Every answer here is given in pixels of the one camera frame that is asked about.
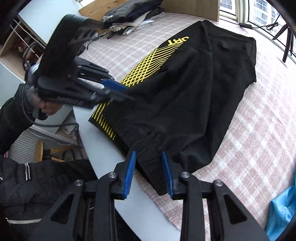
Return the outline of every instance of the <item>beige fabric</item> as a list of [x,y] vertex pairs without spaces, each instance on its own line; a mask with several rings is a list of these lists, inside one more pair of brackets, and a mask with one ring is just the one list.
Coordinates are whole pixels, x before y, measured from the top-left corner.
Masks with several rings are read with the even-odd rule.
[[[82,57],[110,70],[121,81],[154,48],[198,20],[203,19],[166,13],[153,26],[129,36],[92,43]],[[256,31],[223,20],[214,24],[256,39],[257,83],[245,91],[212,163],[194,175],[209,182],[224,181],[264,227],[269,202],[291,184],[295,171],[296,66],[290,58],[284,64],[283,51]],[[143,191],[180,229],[182,202],[172,201],[168,195],[158,196],[139,173],[136,177]]]

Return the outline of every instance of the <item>gray corrugated surface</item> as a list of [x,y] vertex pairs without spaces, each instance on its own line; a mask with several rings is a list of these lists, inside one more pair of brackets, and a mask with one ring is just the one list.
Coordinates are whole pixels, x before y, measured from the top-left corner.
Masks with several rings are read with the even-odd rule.
[[[17,161],[18,163],[34,162],[35,147],[38,140],[43,141],[45,149],[61,147],[61,145],[51,140],[37,137],[32,133],[35,133],[36,135],[41,137],[48,138],[48,136],[42,133],[39,133],[37,131],[34,131],[32,129],[28,129],[24,131],[20,135],[20,137],[14,142],[14,144],[12,144],[8,154],[9,158]],[[66,142],[62,142],[57,139],[54,139],[54,140],[61,144],[67,144]]]

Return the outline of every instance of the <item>person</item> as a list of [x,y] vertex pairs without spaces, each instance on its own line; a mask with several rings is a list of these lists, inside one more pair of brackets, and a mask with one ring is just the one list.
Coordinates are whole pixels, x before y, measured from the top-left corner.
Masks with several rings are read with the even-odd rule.
[[[24,114],[35,121],[33,107],[20,84],[13,98],[0,109],[0,240],[25,241],[38,222],[51,208],[65,188],[75,180],[96,180],[89,160],[18,164],[3,157],[23,131],[32,126]],[[46,116],[55,114],[61,104],[38,100],[38,108]],[[139,240],[116,213],[119,240]]]

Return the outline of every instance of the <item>light blue fabric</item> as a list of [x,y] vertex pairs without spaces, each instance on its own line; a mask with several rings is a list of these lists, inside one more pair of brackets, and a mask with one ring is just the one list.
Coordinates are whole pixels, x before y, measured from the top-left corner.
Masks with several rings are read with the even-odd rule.
[[266,233],[270,241],[275,241],[296,212],[296,183],[270,202]]

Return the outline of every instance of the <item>white table top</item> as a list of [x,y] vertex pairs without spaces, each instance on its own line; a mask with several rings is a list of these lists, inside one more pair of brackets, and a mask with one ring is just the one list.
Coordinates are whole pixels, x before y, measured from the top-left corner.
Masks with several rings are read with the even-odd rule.
[[[104,133],[88,122],[94,110],[74,107],[79,133],[91,165],[98,178],[114,170],[125,157]],[[153,201],[142,191],[134,178],[130,194],[124,201],[115,201],[115,208],[142,241],[179,241],[176,229]]]

